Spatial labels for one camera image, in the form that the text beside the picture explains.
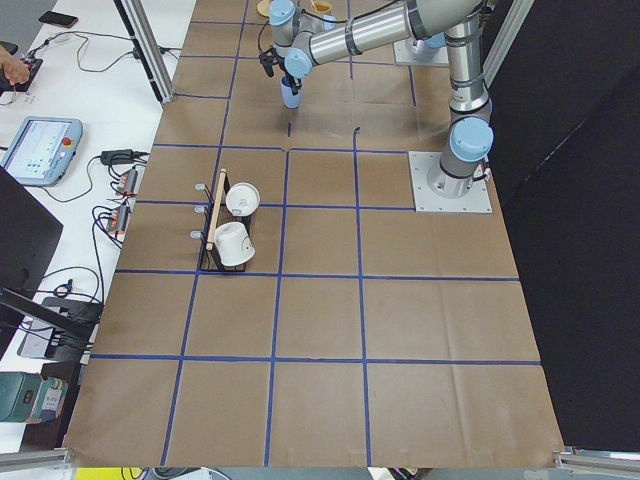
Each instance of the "robotic arm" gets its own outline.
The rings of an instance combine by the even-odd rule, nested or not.
[[[491,106],[480,62],[480,0],[396,0],[338,26],[333,17],[310,15],[291,0],[274,0],[269,24],[274,45],[260,61],[285,73],[283,84],[297,94],[313,67],[361,55],[398,40],[427,39],[445,32],[451,87],[449,141],[428,174],[430,187],[446,198],[471,188],[478,164],[491,148]]]

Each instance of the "white table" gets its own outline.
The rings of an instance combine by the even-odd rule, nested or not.
[[[156,41],[164,47],[180,48],[191,19],[195,0],[145,0],[143,1]],[[127,36],[118,12],[110,0],[59,0],[55,10],[79,18],[73,30],[108,33]],[[44,25],[32,48],[45,39],[65,29]],[[24,117],[28,115],[79,118],[84,125],[84,135],[65,177],[50,192],[66,199],[88,188],[85,173],[89,159],[103,150],[128,149],[150,151],[153,144],[162,107],[157,102],[142,64],[128,56],[104,73],[87,73],[76,65],[76,51],[82,39],[68,35],[62,42],[53,42],[38,53],[44,63],[28,94],[18,93],[9,106],[0,107],[0,145],[9,145]],[[88,49],[81,59],[85,68],[99,69],[111,63],[121,54],[132,50],[129,41],[91,37]],[[165,64],[173,76],[177,60],[164,55]],[[4,93],[0,102],[9,100],[11,93]],[[114,193],[109,186],[112,180],[106,167],[94,161],[91,168],[93,190],[86,196],[70,202],[58,203],[45,192],[30,188],[29,191],[64,225],[62,238],[48,271],[82,265],[97,271],[91,239],[93,219],[91,209],[95,205],[111,205],[106,202]],[[119,250],[100,232],[97,234],[102,263],[105,291],[108,291]],[[92,294],[95,279],[86,271],[72,270],[46,279],[42,289],[52,289],[74,279],[77,291]],[[36,301],[45,294],[37,294]],[[39,372],[42,360],[21,358],[17,349],[24,333],[16,332],[8,351],[0,361],[0,371]],[[0,424],[0,453],[16,452],[20,447],[24,425]]]

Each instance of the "yellow object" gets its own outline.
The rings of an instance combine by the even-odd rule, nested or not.
[[[138,467],[78,468],[75,480],[133,480],[141,474],[142,469]]]
[[[271,0],[261,0],[258,3],[258,13],[263,17],[268,17],[270,4],[271,4]]]
[[[320,15],[331,15],[331,9],[333,6],[329,2],[324,2],[322,0],[316,0],[313,2],[313,10],[315,13],[319,13]]]

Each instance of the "device screen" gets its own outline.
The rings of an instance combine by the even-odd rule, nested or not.
[[[44,178],[71,122],[32,120],[5,166],[14,178]]]
[[[57,25],[59,27],[72,27],[78,21],[78,17],[72,17],[71,15],[64,15],[62,13],[56,13],[52,11],[46,12],[42,15],[38,21],[42,23],[49,23],[51,25]]]

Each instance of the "wooden stick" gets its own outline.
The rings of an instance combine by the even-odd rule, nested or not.
[[[222,203],[222,192],[224,192],[224,181],[227,178],[227,170],[220,169],[218,175],[218,185],[216,186],[216,194],[213,199],[213,209],[211,211],[211,222],[209,222],[209,232],[207,232],[207,250],[213,250],[213,239],[218,226],[218,215],[220,214],[220,204]]]

